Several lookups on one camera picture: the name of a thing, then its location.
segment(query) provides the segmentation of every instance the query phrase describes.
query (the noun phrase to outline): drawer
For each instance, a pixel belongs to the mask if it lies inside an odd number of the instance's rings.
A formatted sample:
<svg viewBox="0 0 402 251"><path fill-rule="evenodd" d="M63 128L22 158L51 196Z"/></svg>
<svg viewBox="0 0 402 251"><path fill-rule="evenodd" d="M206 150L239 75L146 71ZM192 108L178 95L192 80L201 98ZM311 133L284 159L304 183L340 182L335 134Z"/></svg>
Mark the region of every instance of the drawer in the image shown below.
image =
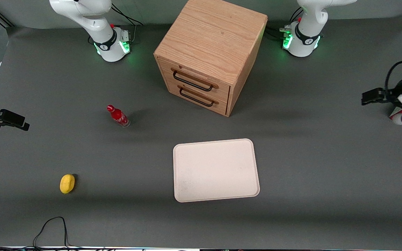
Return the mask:
<svg viewBox="0 0 402 251"><path fill-rule="evenodd" d="M185 88L182 84L169 84L169 92L185 100L188 100L194 104L201 107L207 108L211 111L219 113L221 115L226 114L226 108L228 104L222 100L215 100L207 97L203 93L193 91L191 89Z"/></svg>
<svg viewBox="0 0 402 251"><path fill-rule="evenodd" d="M161 71L168 85L177 84L184 87L186 90L201 93L214 100L228 102L230 89L228 85L201 79L189 73L183 67L167 62L161 58L159 59L159 64L161 65Z"/></svg>

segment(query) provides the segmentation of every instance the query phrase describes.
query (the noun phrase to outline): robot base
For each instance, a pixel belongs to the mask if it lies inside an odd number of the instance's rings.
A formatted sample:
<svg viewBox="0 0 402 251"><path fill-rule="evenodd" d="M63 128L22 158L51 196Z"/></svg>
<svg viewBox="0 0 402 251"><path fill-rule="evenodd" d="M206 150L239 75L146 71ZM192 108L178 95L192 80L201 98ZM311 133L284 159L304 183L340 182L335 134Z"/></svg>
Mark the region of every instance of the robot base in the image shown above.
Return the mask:
<svg viewBox="0 0 402 251"><path fill-rule="evenodd" d="M128 30L122 30L119 27L114 27L113 29L117 33L117 41L111 46L109 51L102 51L94 44L97 53L107 62L119 61L131 51Z"/></svg>
<svg viewBox="0 0 402 251"><path fill-rule="evenodd" d="M320 36L310 45L304 45L302 40L292 32L298 23L298 21L292 22L291 24L286 25L284 29L281 29L281 31L285 32L285 39L283 40L282 48L289 51L293 56L303 58L309 56L314 49L317 48Z"/></svg>

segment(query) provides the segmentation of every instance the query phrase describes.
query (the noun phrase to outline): green led light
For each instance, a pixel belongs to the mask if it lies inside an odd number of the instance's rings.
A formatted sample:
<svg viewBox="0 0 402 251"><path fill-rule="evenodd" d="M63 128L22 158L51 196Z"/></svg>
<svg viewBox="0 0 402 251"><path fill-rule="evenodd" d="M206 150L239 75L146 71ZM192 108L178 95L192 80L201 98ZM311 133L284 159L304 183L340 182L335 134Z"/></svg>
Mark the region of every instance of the green led light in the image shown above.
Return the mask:
<svg viewBox="0 0 402 251"><path fill-rule="evenodd" d="M317 48L317 45L319 44L319 40L320 40L320 36L317 38L316 45L314 46L314 49Z"/></svg>
<svg viewBox="0 0 402 251"><path fill-rule="evenodd" d="M97 54L99 54L99 55L100 55L100 51L99 51L99 48L97 48L96 43L94 43L94 47L95 47L95 48L96 48L96 50L97 50Z"/></svg>
<svg viewBox="0 0 402 251"><path fill-rule="evenodd" d="M285 49L288 49L289 46L291 45L291 41L292 41L292 34L289 34L289 36L287 36L283 41L283 47Z"/></svg>
<svg viewBox="0 0 402 251"><path fill-rule="evenodd" d="M125 54L129 53L129 43L128 42L119 41L119 44L122 47L122 50L123 50L123 52L125 52Z"/></svg>

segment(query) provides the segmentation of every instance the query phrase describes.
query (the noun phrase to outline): gray table surface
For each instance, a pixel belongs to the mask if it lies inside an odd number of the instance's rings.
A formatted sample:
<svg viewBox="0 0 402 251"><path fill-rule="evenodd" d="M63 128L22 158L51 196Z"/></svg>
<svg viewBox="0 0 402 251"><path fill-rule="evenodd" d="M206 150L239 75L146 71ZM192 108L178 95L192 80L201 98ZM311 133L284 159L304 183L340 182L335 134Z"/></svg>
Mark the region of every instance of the gray table surface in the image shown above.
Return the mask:
<svg viewBox="0 0 402 251"><path fill-rule="evenodd" d="M28 245L63 216L80 246L402 250L402 127L390 105L360 105L402 60L402 16L330 21L303 59L263 38L230 118L168 93L152 55L168 28L138 27L115 63L83 29L10 30L0 109L31 127L0 131L0 245ZM177 202L174 145L234 138L254 142L260 194ZM69 195L66 173L79 176ZM38 244L62 234L51 222Z"/></svg>

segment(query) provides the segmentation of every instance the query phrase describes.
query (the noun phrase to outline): bottle cap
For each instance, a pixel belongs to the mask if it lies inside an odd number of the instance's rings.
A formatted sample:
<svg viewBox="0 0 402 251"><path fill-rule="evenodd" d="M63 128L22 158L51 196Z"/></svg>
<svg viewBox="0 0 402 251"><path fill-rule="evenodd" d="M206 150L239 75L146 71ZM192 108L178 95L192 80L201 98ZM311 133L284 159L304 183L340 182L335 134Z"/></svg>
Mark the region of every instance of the bottle cap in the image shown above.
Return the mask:
<svg viewBox="0 0 402 251"><path fill-rule="evenodd" d="M113 105L108 105L108 106L106 107L106 109L107 109L110 113L112 113L116 108L114 108Z"/></svg>

